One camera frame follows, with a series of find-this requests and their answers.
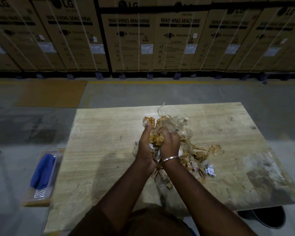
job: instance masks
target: forearm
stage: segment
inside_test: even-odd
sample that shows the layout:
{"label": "forearm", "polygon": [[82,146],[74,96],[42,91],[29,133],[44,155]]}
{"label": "forearm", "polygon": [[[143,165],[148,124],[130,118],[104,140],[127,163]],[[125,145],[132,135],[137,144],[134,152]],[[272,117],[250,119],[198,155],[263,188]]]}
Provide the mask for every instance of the forearm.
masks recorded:
{"label": "forearm", "polygon": [[136,159],[98,202],[117,231],[126,223],[149,176],[146,166]]}
{"label": "forearm", "polygon": [[238,216],[212,196],[179,160],[166,161],[162,166],[201,235],[256,235]]}

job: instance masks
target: person's right hand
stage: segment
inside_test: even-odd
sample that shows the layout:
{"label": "person's right hand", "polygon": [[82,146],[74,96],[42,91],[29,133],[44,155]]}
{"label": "person's right hand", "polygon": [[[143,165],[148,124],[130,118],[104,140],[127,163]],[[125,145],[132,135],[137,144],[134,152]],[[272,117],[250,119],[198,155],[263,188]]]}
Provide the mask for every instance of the person's right hand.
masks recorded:
{"label": "person's right hand", "polygon": [[180,148],[180,136],[178,133],[170,133],[165,128],[162,130],[162,134],[164,136],[164,142],[162,143],[160,150],[162,160],[172,156],[178,156]]}

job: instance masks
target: silver bracelet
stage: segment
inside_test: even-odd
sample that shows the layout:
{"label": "silver bracelet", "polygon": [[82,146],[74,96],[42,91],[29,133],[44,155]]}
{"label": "silver bracelet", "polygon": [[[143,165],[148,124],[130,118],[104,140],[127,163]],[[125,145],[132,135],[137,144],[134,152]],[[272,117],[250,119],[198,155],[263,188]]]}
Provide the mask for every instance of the silver bracelet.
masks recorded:
{"label": "silver bracelet", "polygon": [[170,159],[174,159],[174,158],[179,158],[179,156],[172,156],[172,157],[169,157],[169,158],[166,158],[165,160],[161,161],[161,163],[159,165],[161,165],[163,162],[167,161],[167,160],[170,160]]}

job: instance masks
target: table top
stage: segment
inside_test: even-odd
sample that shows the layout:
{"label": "table top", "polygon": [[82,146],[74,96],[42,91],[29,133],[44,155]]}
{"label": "table top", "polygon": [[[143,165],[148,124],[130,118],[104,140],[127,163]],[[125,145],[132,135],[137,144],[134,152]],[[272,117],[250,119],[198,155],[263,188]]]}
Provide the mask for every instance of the table top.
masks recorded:
{"label": "table top", "polygon": [[[143,117],[157,119],[158,107],[77,110],[44,233],[73,229],[104,196],[134,161]],[[204,186],[229,209],[295,204],[294,183],[241,103],[165,105],[162,110],[189,117],[193,144],[222,147],[222,154],[209,157],[216,177],[208,177]],[[135,209],[161,205],[163,190],[149,178]],[[174,188],[162,199],[168,211],[189,215]]]}

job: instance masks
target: concrete floor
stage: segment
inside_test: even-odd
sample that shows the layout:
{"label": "concrete floor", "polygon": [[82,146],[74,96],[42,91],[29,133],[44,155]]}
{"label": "concrete floor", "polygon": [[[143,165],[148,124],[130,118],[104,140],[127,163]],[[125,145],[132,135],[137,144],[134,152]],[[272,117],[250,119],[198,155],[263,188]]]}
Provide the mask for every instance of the concrete floor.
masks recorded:
{"label": "concrete floor", "polygon": [[[88,83],[79,108],[150,106],[164,101],[168,105],[242,102],[295,183],[295,81],[269,81],[265,86],[253,80],[236,79],[205,79],[207,82],[200,84],[131,81],[144,83]],[[23,88],[22,80],[0,82],[0,235],[7,236],[41,234],[47,209],[22,208],[21,202],[39,153],[66,147],[76,111],[75,108],[13,107]],[[260,236],[294,236],[295,205],[284,209],[287,221],[282,229],[269,229],[256,221],[246,222]],[[184,220],[195,227],[190,217]]]}

